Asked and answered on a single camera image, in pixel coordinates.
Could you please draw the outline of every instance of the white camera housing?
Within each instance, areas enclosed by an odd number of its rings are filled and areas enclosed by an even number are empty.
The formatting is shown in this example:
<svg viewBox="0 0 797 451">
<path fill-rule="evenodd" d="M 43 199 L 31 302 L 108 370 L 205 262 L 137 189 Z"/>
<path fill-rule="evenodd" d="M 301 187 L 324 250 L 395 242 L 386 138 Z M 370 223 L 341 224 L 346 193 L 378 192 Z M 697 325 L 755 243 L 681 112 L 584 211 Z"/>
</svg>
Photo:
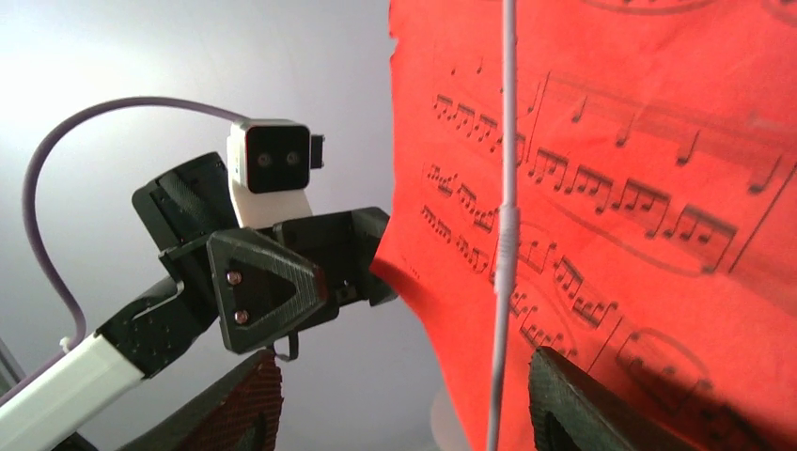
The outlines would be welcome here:
<svg viewBox="0 0 797 451">
<path fill-rule="evenodd" d="M 309 129 L 290 120 L 249 119 L 230 126 L 227 179 L 239 226 L 265 228 L 313 215 L 305 194 L 310 173 L 310 147 Z M 268 158 L 258 159 L 258 152 L 272 152 L 273 156 L 269 154 Z M 285 175 L 289 163 L 279 157 L 292 158 L 290 175 Z M 270 175 L 269 170 L 278 171 L 271 175 L 281 182 L 265 179 Z"/>
</svg>

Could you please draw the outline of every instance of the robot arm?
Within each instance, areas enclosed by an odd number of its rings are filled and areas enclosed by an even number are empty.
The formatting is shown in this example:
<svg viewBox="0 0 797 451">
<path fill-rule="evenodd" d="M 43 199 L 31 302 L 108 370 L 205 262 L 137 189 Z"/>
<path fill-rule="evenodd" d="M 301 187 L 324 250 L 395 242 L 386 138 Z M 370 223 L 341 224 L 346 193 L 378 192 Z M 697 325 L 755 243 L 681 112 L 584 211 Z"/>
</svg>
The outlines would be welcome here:
<svg viewBox="0 0 797 451">
<path fill-rule="evenodd" d="M 292 360 L 298 333 L 340 307 L 395 299 L 368 270 L 387 214 L 312 216 L 304 188 L 322 141 L 289 121 L 233 124 L 229 172 L 210 153 L 137 190 L 133 206 L 168 277 L 0 407 L 0 450 L 52 449 L 179 359 L 216 318 L 228 350 L 288 337 Z"/>
</svg>

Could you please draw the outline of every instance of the cable connector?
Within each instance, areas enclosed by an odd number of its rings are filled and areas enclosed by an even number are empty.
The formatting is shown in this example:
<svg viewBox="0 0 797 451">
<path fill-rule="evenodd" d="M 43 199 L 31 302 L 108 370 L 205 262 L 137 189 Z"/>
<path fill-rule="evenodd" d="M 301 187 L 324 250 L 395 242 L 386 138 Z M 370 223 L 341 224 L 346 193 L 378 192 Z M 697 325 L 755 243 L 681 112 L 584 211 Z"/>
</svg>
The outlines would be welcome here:
<svg viewBox="0 0 797 451">
<path fill-rule="evenodd" d="M 501 294 L 501 289 L 508 289 L 508 295 L 511 295 L 515 289 L 515 274 L 518 268 L 520 210 L 515 206 L 502 205 L 499 215 L 500 229 L 494 292 Z"/>
</svg>

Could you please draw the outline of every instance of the screw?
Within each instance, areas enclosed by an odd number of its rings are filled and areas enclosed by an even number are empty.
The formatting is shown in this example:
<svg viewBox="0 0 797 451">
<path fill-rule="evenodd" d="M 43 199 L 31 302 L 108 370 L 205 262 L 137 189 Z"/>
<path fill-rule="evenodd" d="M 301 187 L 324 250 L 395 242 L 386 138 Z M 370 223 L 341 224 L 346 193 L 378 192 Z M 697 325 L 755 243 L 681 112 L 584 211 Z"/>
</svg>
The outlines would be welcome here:
<svg viewBox="0 0 797 451">
<path fill-rule="evenodd" d="M 299 154 L 296 152 L 291 152 L 288 154 L 288 164 L 291 166 L 299 163 Z"/>
<path fill-rule="evenodd" d="M 249 312 L 246 310 L 239 310 L 235 312 L 235 322 L 238 324 L 246 324 L 246 321 L 249 320 Z"/>
<path fill-rule="evenodd" d="M 261 153 L 258 155 L 258 165 L 260 167 L 269 167 L 272 165 L 272 156 L 268 153 Z"/>
<path fill-rule="evenodd" d="M 231 286 L 235 287 L 236 285 L 240 284 L 243 280 L 240 272 L 237 271 L 230 271 L 227 272 L 227 283 Z"/>
</svg>

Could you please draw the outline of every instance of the black triangular bracket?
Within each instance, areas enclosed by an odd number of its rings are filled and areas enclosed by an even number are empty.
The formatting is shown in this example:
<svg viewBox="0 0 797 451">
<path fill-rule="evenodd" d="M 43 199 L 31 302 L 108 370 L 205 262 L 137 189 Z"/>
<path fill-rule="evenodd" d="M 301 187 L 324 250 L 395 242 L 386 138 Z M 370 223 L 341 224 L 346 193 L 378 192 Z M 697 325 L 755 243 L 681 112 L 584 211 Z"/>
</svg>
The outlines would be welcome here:
<svg viewBox="0 0 797 451">
<path fill-rule="evenodd" d="M 251 228 L 214 232 L 207 243 L 225 347 L 267 347 L 329 303 L 318 266 Z"/>
</svg>

